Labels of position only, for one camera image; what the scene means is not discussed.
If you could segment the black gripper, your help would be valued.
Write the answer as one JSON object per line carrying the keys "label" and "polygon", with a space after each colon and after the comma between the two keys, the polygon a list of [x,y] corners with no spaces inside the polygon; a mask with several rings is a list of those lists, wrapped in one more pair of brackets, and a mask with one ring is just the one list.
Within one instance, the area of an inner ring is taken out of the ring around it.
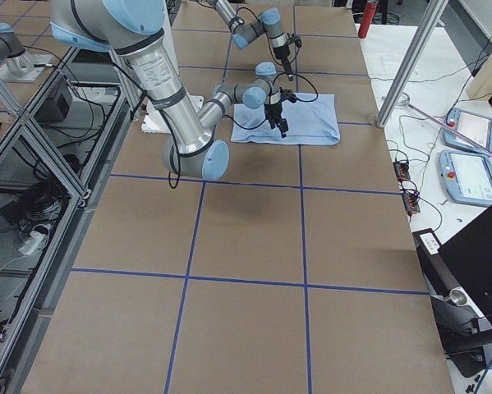
{"label": "black gripper", "polygon": [[282,138],[287,137],[288,125],[287,120],[283,118],[283,105],[281,102],[266,104],[265,117],[269,123],[276,123]]}
{"label": "black gripper", "polygon": [[284,74],[289,80],[293,80],[292,64],[288,59],[290,56],[288,44],[285,43],[282,45],[273,46],[273,51],[275,59],[282,63]]}

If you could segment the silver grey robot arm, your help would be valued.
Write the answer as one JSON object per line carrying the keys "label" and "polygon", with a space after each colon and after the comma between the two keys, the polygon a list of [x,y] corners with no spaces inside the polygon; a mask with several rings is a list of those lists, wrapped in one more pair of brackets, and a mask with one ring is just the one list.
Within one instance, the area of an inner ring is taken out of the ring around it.
{"label": "silver grey robot arm", "polygon": [[241,8],[235,9],[229,1],[206,1],[227,24],[232,34],[232,40],[239,49],[246,48],[259,37],[265,35],[269,42],[270,51],[277,64],[279,64],[287,78],[293,81],[294,72],[290,59],[290,45],[295,48],[301,46],[301,38],[296,34],[289,34],[283,24],[282,15],[276,7],[270,8],[256,15],[253,11],[253,21],[246,23],[239,15]]}
{"label": "silver grey robot arm", "polygon": [[126,59],[154,109],[171,132],[163,165],[178,176],[218,180],[227,170],[229,147],[214,137],[218,121],[233,105],[263,108],[271,128],[288,131],[282,103],[293,98],[276,81],[271,62],[255,69],[250,84],[220,85],[200,110],[192,104],[163,45],[166,7],[161,1],[53,1],[53,37],[69,46]]}

